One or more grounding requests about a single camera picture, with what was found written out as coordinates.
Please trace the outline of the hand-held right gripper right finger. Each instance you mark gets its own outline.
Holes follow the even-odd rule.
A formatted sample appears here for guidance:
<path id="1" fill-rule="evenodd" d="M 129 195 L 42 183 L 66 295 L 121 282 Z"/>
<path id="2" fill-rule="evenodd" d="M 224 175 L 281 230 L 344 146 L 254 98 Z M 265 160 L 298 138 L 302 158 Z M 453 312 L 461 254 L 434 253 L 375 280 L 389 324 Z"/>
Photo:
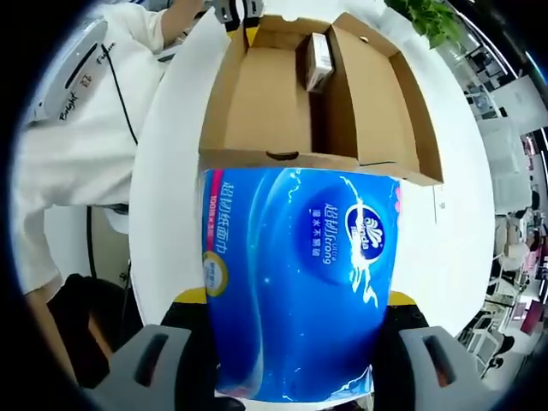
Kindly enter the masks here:
<path id="1" fill-rule="evenodd" d="M 375 410 L 493 410 L 471 354 L 415 304 L 389 305 L 372 355 Z"/>

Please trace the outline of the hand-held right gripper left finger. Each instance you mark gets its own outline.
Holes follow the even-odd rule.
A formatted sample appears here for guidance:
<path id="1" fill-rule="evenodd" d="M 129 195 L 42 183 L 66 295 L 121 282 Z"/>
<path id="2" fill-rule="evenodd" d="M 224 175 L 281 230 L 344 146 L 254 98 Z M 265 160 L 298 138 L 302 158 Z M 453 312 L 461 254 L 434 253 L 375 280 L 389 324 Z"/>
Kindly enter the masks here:
<path id="1" fill-rule="evenodd" d="M 86 396 L 96 410 L 199 410 L 213 398 L 217 356 L 203 287 L 171 304 L 161 325 L 146 325 L 111 357 Z"/>

